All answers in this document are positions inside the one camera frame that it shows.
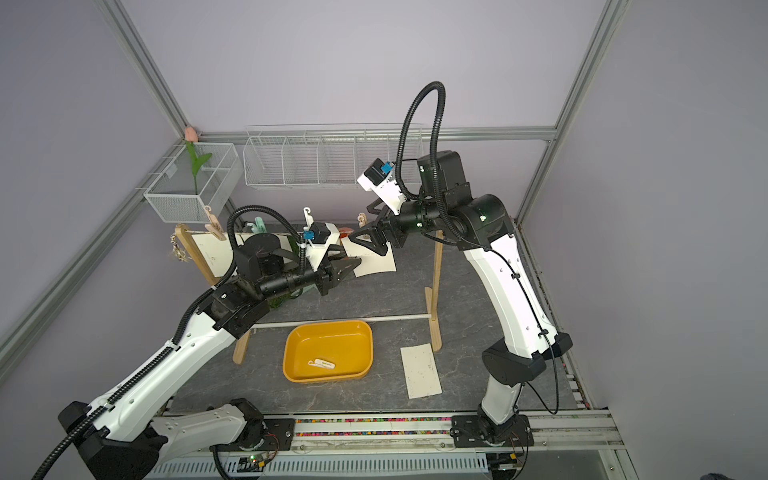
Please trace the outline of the postcard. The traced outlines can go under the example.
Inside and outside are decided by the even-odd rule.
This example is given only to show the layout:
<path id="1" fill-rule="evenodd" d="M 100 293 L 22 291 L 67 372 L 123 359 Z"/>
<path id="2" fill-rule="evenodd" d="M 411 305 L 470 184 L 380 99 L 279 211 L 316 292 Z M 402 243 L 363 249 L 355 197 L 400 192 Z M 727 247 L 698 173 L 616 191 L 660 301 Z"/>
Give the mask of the postcard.
<path id="1" fill-rule="evenodd" d="M 349 257 L 357 257 L 361 260 L 361 263 L 354 269 L 356 277 L 396 271 L 392 251 L 388 251 L 382 256 L 350 241 L 347 237 L 343 238 L 341 242 Z"/>
<path id="2" fill-rule="evenodd" d="M 211 273 L 219 278 L 232 262 L 232 249 L 228 241 L 219 240 L 211 233 L 194 233 L 192 240 L 202 254 Z"/>
<path id="3" fill-rule="evenodd" d="M 425 398 L 442 393 L 430 344 L 402 347 L 400 353 L 409 399 Z"/>

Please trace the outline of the white hook clothespin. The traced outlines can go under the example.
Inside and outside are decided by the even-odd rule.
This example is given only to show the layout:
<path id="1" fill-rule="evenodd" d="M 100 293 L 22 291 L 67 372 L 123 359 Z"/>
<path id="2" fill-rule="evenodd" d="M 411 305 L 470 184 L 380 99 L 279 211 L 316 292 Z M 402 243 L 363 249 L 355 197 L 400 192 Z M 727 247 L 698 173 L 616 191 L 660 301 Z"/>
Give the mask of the white hook clothespin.
<path id="1" fill-rule="evenodd" d="M 304 207 L 303 208 L 303 214 L 305 219 L 305 227 L 304 230 L 309 230 L 312 225 L 314 224 L 314 218 L 312 216 L 312 211 L 310 207 Z"/>
<path id="2" fill-rule="evenodd" d="M 308 362 L 308 365 L 310 367 L 322 368 L 322 369 L 327 369 L 327 370 L 334 370 L 336 368 L 336 364 L 335 363 L 327 361 L 327 360 L 323 360 L 323 359 L 320 359 L 320 358 L 316 358 L 314 360 L 310 360 Z"/>

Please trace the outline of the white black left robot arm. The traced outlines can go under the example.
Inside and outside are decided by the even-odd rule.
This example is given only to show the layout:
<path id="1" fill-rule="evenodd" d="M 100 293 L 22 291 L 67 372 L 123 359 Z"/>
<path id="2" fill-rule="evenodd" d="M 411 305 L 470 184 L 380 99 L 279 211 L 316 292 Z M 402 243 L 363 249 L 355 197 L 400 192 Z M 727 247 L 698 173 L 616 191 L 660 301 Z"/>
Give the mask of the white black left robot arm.
<path id="1" fill-rule="evenodd" d="M 228 270 L 185 311 L 152 358 L 92 402 L 75 401 L 61 411 L 67 435 L 35 478 L 43 478 L 69 446 L 96 479 L 142 479 L 156 465 L 203 448 L 261 447 L 264 416 L 244 398 L 176 419 L 157 414 L 209 360 L 269 314 L 271 300 L 310 285 L 327 294 L 362 262 L 335 238 L 301 249 L 299 256 L 282 249 L 274 234 L 234 244 Z"/>

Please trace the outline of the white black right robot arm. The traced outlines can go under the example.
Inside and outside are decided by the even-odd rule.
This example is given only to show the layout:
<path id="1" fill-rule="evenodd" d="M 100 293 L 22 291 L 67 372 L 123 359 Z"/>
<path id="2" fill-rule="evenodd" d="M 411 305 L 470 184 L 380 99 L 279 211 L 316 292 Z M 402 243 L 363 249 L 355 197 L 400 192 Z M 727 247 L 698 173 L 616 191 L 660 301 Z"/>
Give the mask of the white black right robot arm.
<path id="1" fill-rule="evenodd" d="M 486 289 L 503 337 L 482 354 L 489 380 L 477 414 L 455 418 L 451 435 L 458 447 L 528 446 L 532 437 L 519 412 L 520 395 L 525 385 L 554 367 L 572 339 L 557 330 L 541 306 L 502 201 L 492 194 L 472 195 L 454 151 L 421 157 L 416 165 L 421 187 L 414 198 L 400 186 L 395 164 L 376 159 L 364 170 L 358 183 L 377 196 L 367 208 L 375 219 L 349 238 L 383 256 L 402 247 L 411 234 L 442 232 L 443 243 L 463 252 Z"/>

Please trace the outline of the green artificial grass mat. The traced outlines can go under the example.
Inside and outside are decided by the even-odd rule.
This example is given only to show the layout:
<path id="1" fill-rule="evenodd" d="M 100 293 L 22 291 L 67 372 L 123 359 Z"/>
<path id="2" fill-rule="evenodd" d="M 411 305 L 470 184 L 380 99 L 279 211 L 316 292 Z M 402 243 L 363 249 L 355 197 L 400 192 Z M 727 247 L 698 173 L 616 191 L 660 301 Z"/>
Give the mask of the green artificial grass mat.
<path id="1" fill-rule="evenodd" d="M 296 255 L 296 256 L 299 256 L 300 255 L 300 247 L 299 247 L 297 241 L 292 236 L 290 236 L 290 235 L 286 235 L 285 239 L 288 241 L 288 244 L 290 246 L 290 249 L 291 249 L 292 253 L 294 255 Z M 298 289 L 296 291 L 283 294 L 283 295 L 281 295 L 279 297 L 272 298 L 272 299 L 269 300 L 270 308 L 271 309 L 278 309 L 284 303 L 286 303 L 288 301 L 296 300 L 299 297 L 301 297 L 302 294 L 304 293 L 304 291 L 305 291 L 305 287 L 302 287 L 302 288 L 300 288 L 300 289 Z"/>

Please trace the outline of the yellow plastic tray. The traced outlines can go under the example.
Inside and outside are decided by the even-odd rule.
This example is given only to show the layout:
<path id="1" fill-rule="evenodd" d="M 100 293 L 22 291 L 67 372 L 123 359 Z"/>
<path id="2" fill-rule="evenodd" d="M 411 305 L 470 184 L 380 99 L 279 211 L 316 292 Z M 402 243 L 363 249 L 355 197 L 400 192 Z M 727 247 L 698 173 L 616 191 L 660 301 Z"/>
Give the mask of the yellow plastic tray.
<path id="1" fill-rule="evenodd" d="M 336 364 L 334 370 L 310 367 L 320 358 Z M 355 380 L 373 365 L 373 333 L 360 320 L 306 324 L 291 331 L 283 355 L 283 374 L 293 383 Z"/>

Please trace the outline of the green clothespin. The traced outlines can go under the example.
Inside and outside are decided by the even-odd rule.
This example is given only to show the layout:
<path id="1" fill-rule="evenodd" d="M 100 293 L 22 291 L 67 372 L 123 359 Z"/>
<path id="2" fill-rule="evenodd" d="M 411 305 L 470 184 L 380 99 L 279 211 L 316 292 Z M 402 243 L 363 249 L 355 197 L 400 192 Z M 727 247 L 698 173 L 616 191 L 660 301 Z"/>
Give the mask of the green clothespin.
<path id="1" fill-rule="evenodd" d="M 250 229 L 254 234 L 262 234 L 262 233 L 268 232 L 268 229 L 266 227 L 266 224 L 263 221 L 263 218 L 259 216 L 254 218 L 254 221 L 252 222 Z"/>

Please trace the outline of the white mesh basket small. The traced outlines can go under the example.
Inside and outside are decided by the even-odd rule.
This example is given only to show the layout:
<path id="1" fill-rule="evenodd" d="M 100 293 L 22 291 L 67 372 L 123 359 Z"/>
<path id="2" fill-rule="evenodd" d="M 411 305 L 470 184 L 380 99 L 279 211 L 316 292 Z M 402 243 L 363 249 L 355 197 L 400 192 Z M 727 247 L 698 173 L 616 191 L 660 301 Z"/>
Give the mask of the white mesh basket small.
<path id="1" fill-rule="evenodd" d="M 231 143 L 184 142 L 150 183 L 144 198 L 165 223 L 203 224 L 222 218 L 243 176 Z"/>

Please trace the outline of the pink artificial tulip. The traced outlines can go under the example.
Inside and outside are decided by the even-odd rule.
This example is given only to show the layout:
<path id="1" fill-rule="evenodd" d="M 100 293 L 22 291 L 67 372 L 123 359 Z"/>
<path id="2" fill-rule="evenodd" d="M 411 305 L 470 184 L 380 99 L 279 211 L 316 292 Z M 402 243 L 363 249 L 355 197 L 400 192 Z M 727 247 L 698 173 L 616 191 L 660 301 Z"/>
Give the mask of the pink artificial tulip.
<path id="1" fill-rule="evenodd" d="M 197 131 L 191 126 L 187 126 L 184 130 L 184 141 L 185 141 L 185 150 L 190 159 L 190 170 L 193 178 L 194 191 L 196 194 L 198 194 L 199 193 L 199 186 L 197 181 L 198 173 L 200 172 L 202 167 L 205 166 L 206 163 L 211 159 L 212 154 L 204 153 L 202 155 L 199 155 L 197 153 L 197 151 L 195 150 L 195 144 L 199 141 L 199 137 L 198 137 Z"/>

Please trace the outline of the wooden drying rack frame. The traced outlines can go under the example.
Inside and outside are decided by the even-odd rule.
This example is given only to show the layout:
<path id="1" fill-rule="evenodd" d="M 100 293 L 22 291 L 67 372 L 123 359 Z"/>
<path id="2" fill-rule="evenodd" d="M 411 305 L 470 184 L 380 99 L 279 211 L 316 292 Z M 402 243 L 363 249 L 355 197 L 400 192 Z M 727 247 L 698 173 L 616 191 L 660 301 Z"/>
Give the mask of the wooden drying rack frame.
<path id="1" fill-rule="evenodd" d="M 170 243 L 172 245 L 172 257 L 175 257 L 181 262 L 191 262 L 194 264 L 203 275 L 205 281 L 208 284 L 213 285 L 218 281 L 218 278 L 212 273 L 209 268 L 205 257 L 201 253 L 200 248 L 194 242 L 194 231 L 191 231 L 184 224 L 177 224 L 174 227 L 174 231 L 170 237 Z M 429 325 L 430 341 L 432 350 L 434 352 L 439 351 L 442 348 L 443 342 L 440 332 L 440 325 L 438 319 L 438 298 L 440 291 L 441 270 L 443 261 L 443 246 L 438 244 L 434 251 L 434 267 L 432 275 L 432 285 L 424 288 L 424 296 L 426 301 L 425 313 L 414 314 L 398 314 L 388 316 L 374 316 L 374 317 L 353 317 L 353 320 L 365 321 L 368 323 L 382 323 L 392 321 L 406 321 L 406 320 L 427 320 Z M 339 322 L 339 321 L 351 321 L 351 318 L 335 318 L 335 319 L 319 319 L 319 320 L 300 320 L 300 321 L 284 321 L 284 322 L 271 322 L 271 323 L 257 323 L 248 333 L 245 333 L 239 340 L 236 341 L 234 347 L 234 353 L 232 354 L 232 361 L 236 365 L 242 365 L 246 353 L 248 351 L 249 341 L 251 336 L 258 330 L 278 329 L 278 328 L 295 328 L 306 324 L 317 324 L 327 322 Z"/>

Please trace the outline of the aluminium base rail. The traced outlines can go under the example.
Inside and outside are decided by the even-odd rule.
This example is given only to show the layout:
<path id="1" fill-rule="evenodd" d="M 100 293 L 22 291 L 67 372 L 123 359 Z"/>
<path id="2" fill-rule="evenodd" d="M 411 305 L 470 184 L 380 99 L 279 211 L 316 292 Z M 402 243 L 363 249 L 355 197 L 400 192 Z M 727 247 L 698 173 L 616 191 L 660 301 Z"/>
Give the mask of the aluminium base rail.
<path id="1" fill-rule="evenodd" d="M 590 451 L 609 479 L 636 470 L 606 410 L 519 412 L 494 426 L 476 412 L 266 415 L 247 422 L 235 407 L 155 416 L 166 438 L 147 476 L 272 479 L 375 478 L 481 473 L 518 479 L 535 453 Z"/>

